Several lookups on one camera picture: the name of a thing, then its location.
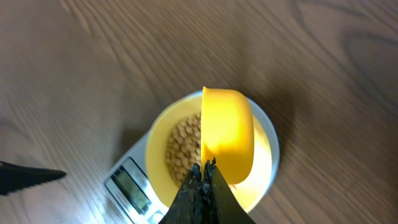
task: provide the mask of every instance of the kitchen scale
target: kitchen scale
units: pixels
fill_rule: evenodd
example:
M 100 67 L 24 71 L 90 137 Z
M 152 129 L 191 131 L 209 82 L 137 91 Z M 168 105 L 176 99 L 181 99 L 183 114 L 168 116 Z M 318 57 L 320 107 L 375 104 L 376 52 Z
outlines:
M 198 91 L 186 96 L 201 96 Z M 272 185 L 279 165 L 279 144 L 275 129 L 263 110 L 252 100 L 247 98 L 252 114 L 259 120 L 267 134 L 271 149 L 272 169 L 269 185 L 264 195 Z M 138 140 L 120 160 L 115 163 L 107 174 L 103 184 L 110 194 L 115 206 L 122 211 L 133 223 L 155 224 L 161 221 L 169 210 L 156 196 L 147 178 L 145 152 L 148 133 Z

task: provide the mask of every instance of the digital scale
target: digital scale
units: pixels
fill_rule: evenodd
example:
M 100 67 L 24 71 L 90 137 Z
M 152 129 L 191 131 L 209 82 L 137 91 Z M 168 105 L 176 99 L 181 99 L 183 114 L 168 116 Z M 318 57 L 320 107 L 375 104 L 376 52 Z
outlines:
M 201 91 L 186 96 L 201 96 Z M 269 185 L 272 185 L 279 165 L 279 144 L 275 129 L 263 110 L 248 98 L 253 115 L 259 120 L 267 134 L 271 149 L 272 170 Z M 161 221 L 169 210 L 156 196 L 147 178 L 145 152 L 148 133 L 138 140 L 118 160 L 107 174 L 103 184 L 110 199 L 133 223 L 155 224 Z

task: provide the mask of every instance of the bowl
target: bowl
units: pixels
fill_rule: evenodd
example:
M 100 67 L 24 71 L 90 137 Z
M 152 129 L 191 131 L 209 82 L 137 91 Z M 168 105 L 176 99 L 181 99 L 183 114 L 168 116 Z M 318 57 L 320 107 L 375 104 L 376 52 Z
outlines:
M 182 119 L 201 111 L 202 92 L 198 91 L 167 107 L 153 123 L 146 147 L 149 182 L 159 200 L 170 208 L 178 187 L 164 162 L 172 128 Z M 230 186 L 236 200 L 250 212 L 271 186 L 279 165 L 279 145 L 275 129 L 263 110 L 248 98 L 254 123 L 254 160 L 249 176 Z

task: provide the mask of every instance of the scale platform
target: scale platform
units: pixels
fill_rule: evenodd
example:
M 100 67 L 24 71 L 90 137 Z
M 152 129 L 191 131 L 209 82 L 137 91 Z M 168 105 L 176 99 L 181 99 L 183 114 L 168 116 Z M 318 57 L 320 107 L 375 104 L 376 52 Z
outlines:
M 201 96 L 201 91 L 192 93 L 189 97 Z M 265 112 L 255 102 L 248 98 L 253 115 L 259 120 L 267 134 L 271 149 L 272 169 L 269 185 L 264 195 L 271 187 L 279 166 L 279 144 L 275 129 Z M 133 223 L 160 222 L 169 210 L 156 196 L 147 178 L 145 151 L 148 133 L 138 140 L 108 172 L 103 184 L 109 197 L 122 213 Z

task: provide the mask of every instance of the wooden table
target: wooden table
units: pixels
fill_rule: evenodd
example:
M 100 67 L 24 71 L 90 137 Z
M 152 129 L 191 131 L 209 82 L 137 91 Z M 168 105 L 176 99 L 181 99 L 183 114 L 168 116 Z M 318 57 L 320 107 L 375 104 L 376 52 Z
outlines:
M 398 223 L 397 61 L 396 0 L 0 0 L 0 160 L 68 172 L 0 223 L 126 223 L 102 178 L 203 85 L 277 130 L 257 223 Z

